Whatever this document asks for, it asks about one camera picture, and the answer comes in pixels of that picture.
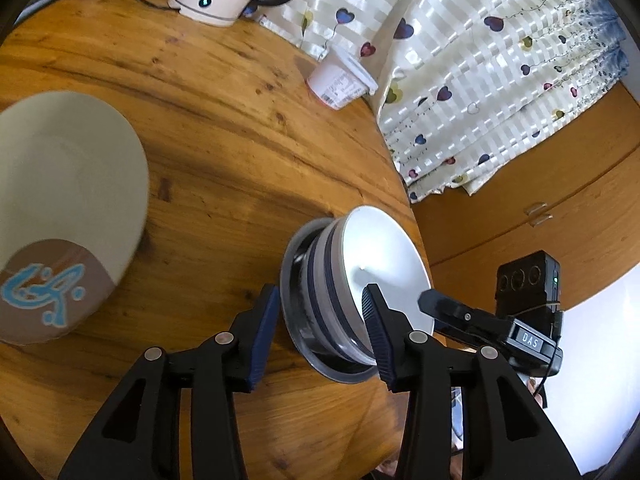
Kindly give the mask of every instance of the dark blue stripe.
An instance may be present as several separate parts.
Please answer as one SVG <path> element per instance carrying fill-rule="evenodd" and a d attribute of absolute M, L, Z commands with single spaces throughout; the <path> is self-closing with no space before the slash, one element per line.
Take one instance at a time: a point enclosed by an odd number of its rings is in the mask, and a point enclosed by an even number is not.
<path fill-rule="evenodd" d="M 324 276 L 326 278 L 326 286 L 329 291 L 329 300 L 331 300 L 331 306 L 334 308 L 335 315 L 338 317 L 338 320 L 340 321 L 340 324 L 342 325 L 344 331 L 347 333 L 347 336 L 351 338 L 351 340 L 356 344 L 358 349 L 363 352 L 364 355 L 374 359 L 373 352 L 371 352 L 371 350 L 364 346 L 362 341 L 360 341 L 360 339 L 356 336 L 353 328 L 351 328 L 349 321 L 347 321 L 342 307 L 340 306 L 338 293 L 335 290 L 334 271 L 331 268 L 331 243 L 334 240 L 334 233 L 337 227 L 338 224 L 336 224 L 334 228 L 331 229 L 329 237 L 326 241 L 326 245 L 324 246 Z"/>
<path fill-rule="evenodd" d="M 314 257 L 316 256 L 316 246 L 318 245 L 318 238 L 316 238 L 311 245 L 311 251 L 309 252 L 309 260 L 306 264 L 306 286 L 309 290 L 309 300 L 311 302 L 311 310 L 314 313 L 314 317 L 316 318 L 316 322 L 320 327 L 320 332 L 327 339 L 329 344 L 333 347 L 333 350 L 338 352 L 341 357 L 347 359 L 347 361 L 353 362 L 347 354 L 345 354 L 342 349 L 336 344 L 335 339 L 332 337 L 329 329 L 324 323 L 324 319 L 320 314 L 320 306 L 318 305 L 318 300 L 316 299 L 316 284 L 314 283 Z"/>

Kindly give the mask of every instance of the wooden table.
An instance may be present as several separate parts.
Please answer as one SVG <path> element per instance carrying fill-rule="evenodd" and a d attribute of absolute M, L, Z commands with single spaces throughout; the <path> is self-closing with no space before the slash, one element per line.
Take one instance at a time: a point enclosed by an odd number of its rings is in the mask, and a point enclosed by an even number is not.
<path fill-rule="evenodd" d="M 372 113 L 325 107 L 304 83 L 312 67 L 255 23 L 209 27 L 136 0 L 62 0 L 0 48 L 0 109 L 53 89 L 99 97 L 131 122 L 150 170 L 146 229 L 111 298 L 57 341 L 0 344 L 0 413 L 46 478 L 141 352 L 197 346 L 277 283 L 305 222 L 372 204 L 424 254 Z M 359 478 L 396 450 L 405 409 L 378 378 L 316 373 L 280 322 L 262 383 L 236 395 L 249 478 Z"/>

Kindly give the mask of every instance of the red heart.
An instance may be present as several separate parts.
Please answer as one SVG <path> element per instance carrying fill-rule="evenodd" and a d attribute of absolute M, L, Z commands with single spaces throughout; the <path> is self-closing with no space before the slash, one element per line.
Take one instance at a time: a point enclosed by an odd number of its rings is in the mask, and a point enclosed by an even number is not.
<path fill-rule="evenodd" d="M 373 56 L 376 53 L 376 48 L 367 41 L 363 46 L 360 47 L 360 57 L 369 57 Z"/>

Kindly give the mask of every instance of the camera lens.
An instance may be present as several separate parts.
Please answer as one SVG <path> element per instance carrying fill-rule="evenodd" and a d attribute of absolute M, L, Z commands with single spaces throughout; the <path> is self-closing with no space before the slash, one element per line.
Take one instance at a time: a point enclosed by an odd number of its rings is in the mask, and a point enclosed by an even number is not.
<path fill-rule="evenodd" d="M 535 285 L 540 281 L 540 267 L 533 266 L 529 269 L 529 283 Z"/>
<path fill-rule="evenodd" d="M 498 290 L 500 290 L 500 292 L 504 292 L 505 290 L 507 290 L 508 286 L 509 279 L 506 275 L 503 274 L 502 276 L 500 276 L 500 280 L 498 280 Z"/>
<path fill-rule="evenodd" d="M 513 290 L 520 290 L 524 285 L 524 270 L 518 269 L 511 275 L 511 288 Z"/>

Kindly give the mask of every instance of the wood grain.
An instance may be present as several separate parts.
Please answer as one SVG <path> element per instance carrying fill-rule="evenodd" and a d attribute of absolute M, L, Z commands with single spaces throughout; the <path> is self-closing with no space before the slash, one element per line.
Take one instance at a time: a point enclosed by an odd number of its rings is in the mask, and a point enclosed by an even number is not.
<path fill-rule="evenodd" d="M 135 0 L 62 0 L 0 48 L 0 109 L 47 90 L 94 95 L 131 122 L 150 170 L 145 233 L 112 297 L 69 336 L 0 345 L 0 413 L 47 479 L 145 348 L 227 329 L 277 283 L 305 222 L 375 205 L 424 255 L 370 110 L 329 110 L 305 86 L 312 68 L 255 23 L 208 27 Z M 236 409 L 249 478 L 353 480 L 398 447 L 406 399 L 377 378 L 329 382 L 280 323 L 264 380 Z"/>
<path fill-rule="evenodd" d="M 563 310 L 613 283 L 640 262 L 640 148 L 546 213 L 431 267 L 438 290 L 493 312 L 498 266 L 540 249 L 560 262 Z"/>
<path fill-rule="evenodd" d="M 507 164 L 473 196 L 447 189 L 413 206 L 432 266 L 526 223 L 536 202 L 557 205 L 640 145 L 640 107 L 622 83 L 550 139 Z"/>

